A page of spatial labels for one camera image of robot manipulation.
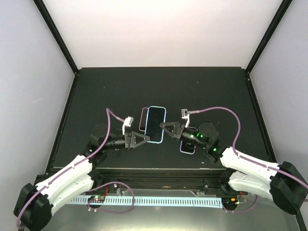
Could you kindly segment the lavender phone case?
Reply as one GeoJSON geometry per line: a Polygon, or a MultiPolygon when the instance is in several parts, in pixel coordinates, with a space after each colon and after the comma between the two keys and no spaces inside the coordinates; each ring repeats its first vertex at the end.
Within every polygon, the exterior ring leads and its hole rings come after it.
{"type": "Polygon", "coordinates": [[[185,132],[186,131],[183,131],[181,135],[180,152],[184,154],[194,154],[196,145],[188,141],[188,138],[187,138],[187,135],[185,135],[185,132]]]}

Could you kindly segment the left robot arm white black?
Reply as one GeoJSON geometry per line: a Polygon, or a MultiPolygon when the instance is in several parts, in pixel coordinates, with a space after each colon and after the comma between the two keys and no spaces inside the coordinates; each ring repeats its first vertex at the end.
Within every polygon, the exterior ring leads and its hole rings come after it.
{"type": "Polygon", "coordinates": [[[129,131],[112,134],[109,126],[98,124],[90,135],[86,148],[63,169],[33,185],[26,184],[20,191],[13,214],[19,229],[42,230],[52,216],[66,203],[85,192],[98,192],[103,179],[95,168],[106,159],[108,150],[133,149],[150,137],[129,131]]]}

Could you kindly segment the blue phone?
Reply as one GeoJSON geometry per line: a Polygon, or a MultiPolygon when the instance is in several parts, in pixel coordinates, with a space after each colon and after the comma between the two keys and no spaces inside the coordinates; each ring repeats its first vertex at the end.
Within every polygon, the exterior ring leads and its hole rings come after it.
{"type": "Polygon", "coordinates": [[[146,115],[145,132],[150,137],[148,142],[161,143],[163,141],[164,130],[160,127],[166,120],[166,108],[160,106],[150,106],[146,115]]]}

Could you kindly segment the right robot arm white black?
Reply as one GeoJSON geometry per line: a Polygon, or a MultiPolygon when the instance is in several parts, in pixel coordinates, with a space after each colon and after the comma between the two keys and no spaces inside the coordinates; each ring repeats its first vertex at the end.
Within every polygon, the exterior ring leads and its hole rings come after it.
{"type": "Polygon", "coordinates": [[[273,201],[288,214],[299,213],[308,195],[308,183],[293,164],[263,161],[225,146],[211,122],[201,123],[198,129],[180,122],[161,123],[160,128],[174,139],[202,148],[213,163],[221,162],[228,170],[227,177],[219,181],[222,193],[252,193],[273,201]]]}

